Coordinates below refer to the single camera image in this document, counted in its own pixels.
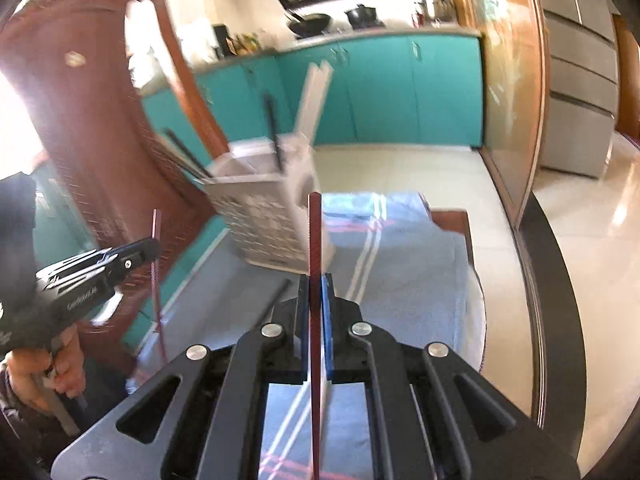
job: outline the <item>tile floor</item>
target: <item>tile floor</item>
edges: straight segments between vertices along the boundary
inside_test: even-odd
[[[640,152],[615,134],[602,179],[541,170],[534,193],[580,311],[587,407],[578,465],[586,473],[640,396]]]
[[[487,316],[482,374],[529,415],[532,350],[520,262],[494,184],[477,152],[422,146],[318,147],[324,192],[417,190],[433,208],[469,214]]]

